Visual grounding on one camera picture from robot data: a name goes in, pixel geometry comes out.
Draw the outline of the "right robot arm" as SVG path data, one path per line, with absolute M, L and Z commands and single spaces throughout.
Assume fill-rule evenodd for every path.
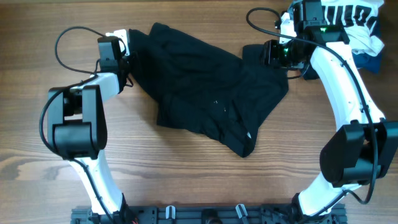
M 299 64 L 314 69 L 335 116 L 336 133 L 320 153 L 321 171 L 289 208 L 294 223 L 315 222 L 330 214 L 345 196 L 367 186 L 365 205 L 373 197 L 376 181 L 386 175 L 397 150 L 397 123 L 387 121 L 373 102 L 352 56 L 344 28 L 315 25 L 297 29 L 276 27 L 278 41 L 269 41 L 266 62 L 278 67 Z

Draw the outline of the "black t-shirt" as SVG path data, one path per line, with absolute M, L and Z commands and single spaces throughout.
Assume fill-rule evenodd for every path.
M 247 157 L 287 94 L 283 70 L 243 59 L 167 25 L 129 31 L 132 75 L 158 106 L 157 124 L 203 134 Z

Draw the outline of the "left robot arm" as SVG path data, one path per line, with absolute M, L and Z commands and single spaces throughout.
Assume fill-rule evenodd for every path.
M 98 47 L 100 58 L 89 79 L 49 90 L 42 113 L 47 118 L 45 143 L 80 176 L 91 200 L 88 222 L 131 223 L 133 213 L 103 151 L 108 140 L 103 104 L 129 81 L 127 35 L 106 34 Z

